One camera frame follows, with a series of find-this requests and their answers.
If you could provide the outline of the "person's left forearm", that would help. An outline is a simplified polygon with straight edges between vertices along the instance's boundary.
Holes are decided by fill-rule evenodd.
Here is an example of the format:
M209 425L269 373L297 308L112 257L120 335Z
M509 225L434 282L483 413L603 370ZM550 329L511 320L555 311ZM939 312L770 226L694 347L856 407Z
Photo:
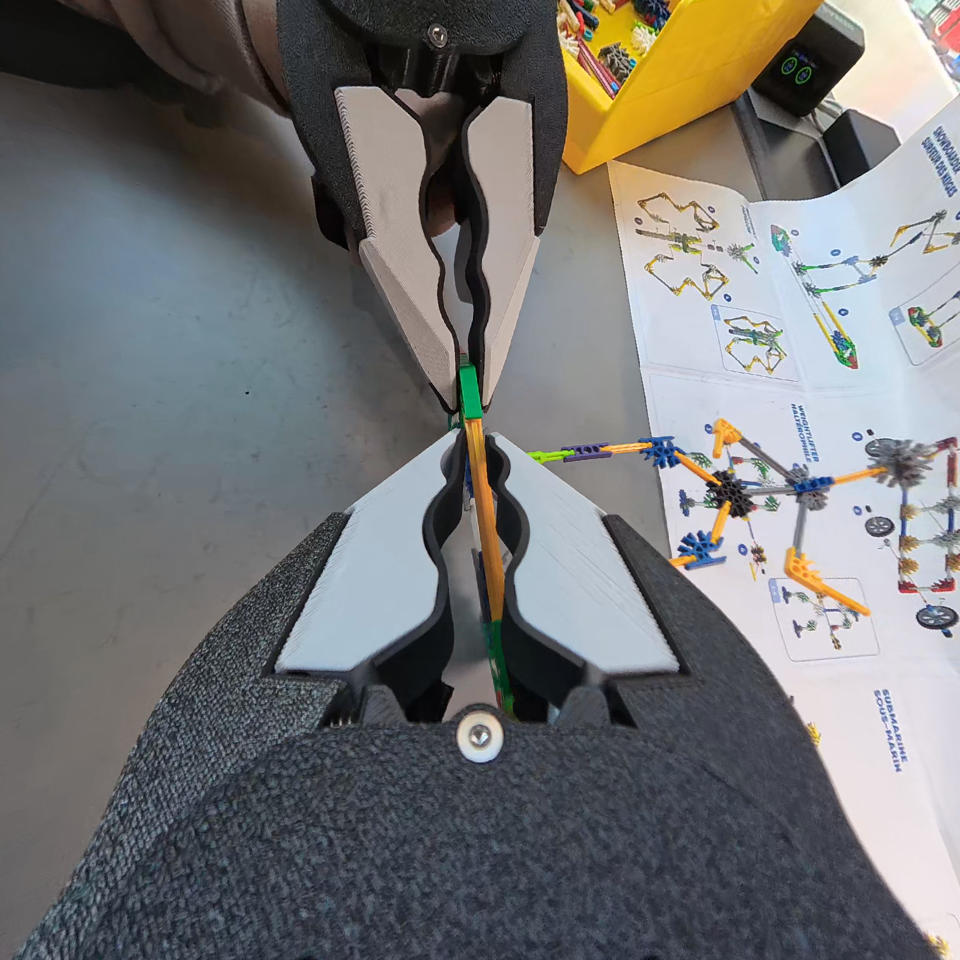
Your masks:
M3 73L61 87L165 74L287 114L275 1L5 1L1 55Z

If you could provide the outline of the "white folded instruction booklet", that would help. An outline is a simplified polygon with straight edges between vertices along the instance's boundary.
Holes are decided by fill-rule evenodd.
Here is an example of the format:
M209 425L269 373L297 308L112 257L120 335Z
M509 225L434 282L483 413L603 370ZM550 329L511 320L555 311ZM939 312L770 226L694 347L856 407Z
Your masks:
M958 99L821 198L607 165L680 569L958 847Z

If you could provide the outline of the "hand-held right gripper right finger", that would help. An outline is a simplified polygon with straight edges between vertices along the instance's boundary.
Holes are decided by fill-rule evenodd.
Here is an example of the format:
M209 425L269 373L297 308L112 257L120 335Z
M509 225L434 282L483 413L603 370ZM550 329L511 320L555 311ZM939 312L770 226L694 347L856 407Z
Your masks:
M497 533L510 552L501 636L523 686L676 674L606 512L503 436L486 437Z

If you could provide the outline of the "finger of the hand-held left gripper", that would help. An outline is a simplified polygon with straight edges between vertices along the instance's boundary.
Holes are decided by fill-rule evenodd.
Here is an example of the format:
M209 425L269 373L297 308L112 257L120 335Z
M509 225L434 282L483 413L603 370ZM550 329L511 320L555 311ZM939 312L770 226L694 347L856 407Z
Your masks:
M540 237L535 230L533 108L496 97L465 126L467 173L479 201L468 266L479 282L471 356L481 389L502 374L529 285Z
M443 408L457 409L458 343L443 269L424 224L427 147L419 117L374 86L334 92L365 228L361 261Z

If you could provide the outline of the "black device with green display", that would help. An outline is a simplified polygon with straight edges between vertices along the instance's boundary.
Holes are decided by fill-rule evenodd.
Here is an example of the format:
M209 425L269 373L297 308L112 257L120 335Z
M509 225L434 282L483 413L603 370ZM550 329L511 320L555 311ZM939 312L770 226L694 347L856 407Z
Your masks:
M812 114L862 58L862 27L823 2L752 82L751 91L795 117Z

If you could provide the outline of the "small black box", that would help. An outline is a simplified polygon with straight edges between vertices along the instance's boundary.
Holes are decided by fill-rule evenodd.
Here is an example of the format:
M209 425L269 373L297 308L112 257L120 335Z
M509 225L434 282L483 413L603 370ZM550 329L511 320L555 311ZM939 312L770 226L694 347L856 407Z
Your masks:
M845 109L822 133L822 146L838 186L876 168L901 145L893 126L853 108Z

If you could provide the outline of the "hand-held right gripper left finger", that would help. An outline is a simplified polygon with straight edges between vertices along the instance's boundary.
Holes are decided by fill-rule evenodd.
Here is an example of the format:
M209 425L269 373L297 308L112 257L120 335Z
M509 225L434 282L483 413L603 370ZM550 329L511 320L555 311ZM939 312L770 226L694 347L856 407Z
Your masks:
M347 512L274 662L350 686L433 686L454 628L442 546L460 522L464 436L443 436Z

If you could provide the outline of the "pile of toy building pieces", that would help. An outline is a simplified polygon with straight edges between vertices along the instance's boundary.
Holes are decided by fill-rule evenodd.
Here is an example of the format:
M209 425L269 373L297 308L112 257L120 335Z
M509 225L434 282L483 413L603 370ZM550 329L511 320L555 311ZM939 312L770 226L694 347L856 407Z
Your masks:
M665 28L676 2L558 1L561 50L613 100Z

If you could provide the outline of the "yellow plastic bin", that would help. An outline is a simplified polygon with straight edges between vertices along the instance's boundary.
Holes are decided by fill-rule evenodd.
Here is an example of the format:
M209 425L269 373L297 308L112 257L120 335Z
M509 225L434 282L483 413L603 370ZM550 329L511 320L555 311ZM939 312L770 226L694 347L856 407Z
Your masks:
M576 174L735 101L820 6L817 1L680 1L614 99L563 53L562 160Z

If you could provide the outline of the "colourful toy rod model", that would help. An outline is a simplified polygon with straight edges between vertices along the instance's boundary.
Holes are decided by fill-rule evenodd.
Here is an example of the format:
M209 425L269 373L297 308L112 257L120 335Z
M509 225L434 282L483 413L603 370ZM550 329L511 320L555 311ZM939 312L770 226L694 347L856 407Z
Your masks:
M455 356L454 374L454 399L458 403L459 425L464 431L467 447L468 487L469 492L472 493L469 503L473 510L480 546L478 556L484 570L484 591L481 596L486 598L488 606L485 638L490 674L498 707L506 714L517 717L516 697L509 678L501 638L501 621L505 606L505 568L498 536L497 504L488 476L479 381L474 365L469 362L465 354ZM810 562L803 552L802 529L807 512L813 510L815 503L824 500L830 489L861 479L885 477L889 474L888 468L879 464L838 477L800 475L776 464L758 446L748 442L736 427L726 421L717 421L713 456L718 458L726 447L735 444L742 445L745 450L752 452L754 457L764 462L771 471L780 475L784 481L779 492L781 496L797 498L799 510L797 533L784 562L784 571L787 576L811 591L821 592L838 603L846 605L853 612L868 616L870 611L866 606L855 602L851 597L833 587L827 587L821 576L810 567ZM755 494L734 476L726 473L718 476L715 471L707 470L701 462L692 459L689 454L681 450L672 437L643 438L633 443L600 443L565 447L558 451L548 451L545 455L538 453L533 461L539 464L579 462L584 458L604 459L627 453L647 454L660 470L682 466L714 489L718 513L710 532L687 535L683 540L685 552L677 558L672 558L670 563L676 568L686 570L719 564L721 559L715 556L715 551L721 544L729 517L733 514L737 514L738 517L749 516L754 508Z

